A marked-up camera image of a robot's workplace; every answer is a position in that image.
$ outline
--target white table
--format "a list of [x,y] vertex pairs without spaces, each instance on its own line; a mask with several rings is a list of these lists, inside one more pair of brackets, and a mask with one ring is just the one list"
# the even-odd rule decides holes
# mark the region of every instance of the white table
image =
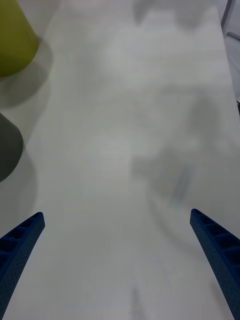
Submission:
[[21,3],[44,38],[0,83],[26,148],[1,235],[46,228],[4,320],[232,319],[189,224],[240,237],[240,119],[210,0]]

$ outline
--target gray cup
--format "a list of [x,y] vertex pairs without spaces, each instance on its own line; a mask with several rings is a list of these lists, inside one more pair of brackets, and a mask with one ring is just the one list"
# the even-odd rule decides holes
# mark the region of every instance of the gray cup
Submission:
[[0,113],[0,182],[16,168],[23,146],[19,129]]

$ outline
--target yellow-green cup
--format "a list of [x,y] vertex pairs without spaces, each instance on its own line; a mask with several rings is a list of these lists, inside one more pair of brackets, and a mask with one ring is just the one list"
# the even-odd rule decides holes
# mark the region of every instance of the yellow-green cup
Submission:
[[38,38],[16,0],[0,0],[0,77],[25,68],[38,50]]

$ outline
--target table surface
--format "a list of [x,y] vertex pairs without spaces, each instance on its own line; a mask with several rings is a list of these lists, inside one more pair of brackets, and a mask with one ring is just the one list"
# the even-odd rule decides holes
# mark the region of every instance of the table surface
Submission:
[[21,0],[41,37],[0,82],[25,150],[1,235],[46,228],[4,319],[232,319],[190,226],[240,237],[240,118],[210,0]]

